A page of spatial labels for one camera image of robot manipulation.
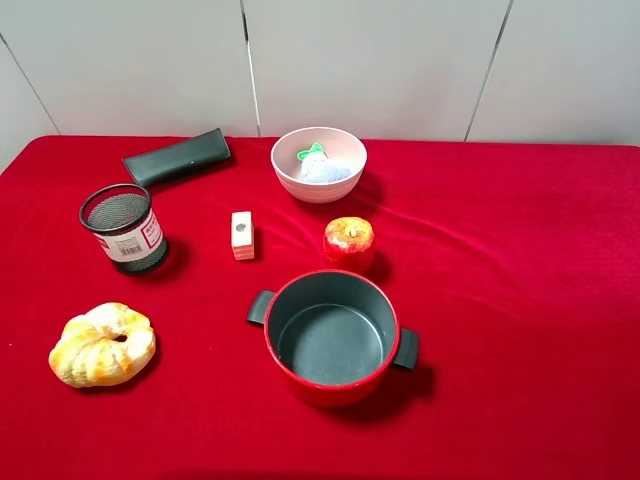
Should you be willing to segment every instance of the black mesh pen holder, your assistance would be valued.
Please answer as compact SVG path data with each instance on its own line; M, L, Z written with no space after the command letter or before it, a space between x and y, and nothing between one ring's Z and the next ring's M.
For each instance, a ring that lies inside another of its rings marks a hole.
M139 185L121 183L98 190L80 207L80 223L122 273L149 272L169 254L169 243L151 209L151 195Z

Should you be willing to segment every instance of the apple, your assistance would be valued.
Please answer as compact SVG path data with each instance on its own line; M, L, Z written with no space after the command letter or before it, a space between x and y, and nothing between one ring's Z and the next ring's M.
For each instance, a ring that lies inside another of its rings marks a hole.
M324 255L331 268L366 272L373 263L373 227L360 217L341 217L324 230Z

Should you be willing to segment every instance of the pink bowl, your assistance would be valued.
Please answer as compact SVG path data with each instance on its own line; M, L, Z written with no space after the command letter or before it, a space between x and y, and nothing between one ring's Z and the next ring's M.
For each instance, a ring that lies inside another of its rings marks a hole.
M300 180L301 162L298 152L313 143L324 147L327 157L349 167L351 175L330 183L310 183ZM367 162L367 150L358 138L344 130L331 127L308 127L281 137L271 149L271 163L278 180L294 197L310 203L338 200L356 186Z

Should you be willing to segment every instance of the bread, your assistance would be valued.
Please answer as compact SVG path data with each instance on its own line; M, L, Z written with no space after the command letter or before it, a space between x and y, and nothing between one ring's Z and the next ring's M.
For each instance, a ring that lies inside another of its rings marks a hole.
M49 366L75 388L117 385L142 370L155 351L147 317L121 303L105 303L67 322Z

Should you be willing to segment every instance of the barcode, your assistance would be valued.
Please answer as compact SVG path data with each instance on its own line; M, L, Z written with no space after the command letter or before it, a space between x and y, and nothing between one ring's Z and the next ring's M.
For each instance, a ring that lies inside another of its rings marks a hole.
M118 247L118 248L120 249L120 253L123 256L133 255L135 253L140 253L142 251L142 247L140 245L135 245L130 248L125 248L125 247Z

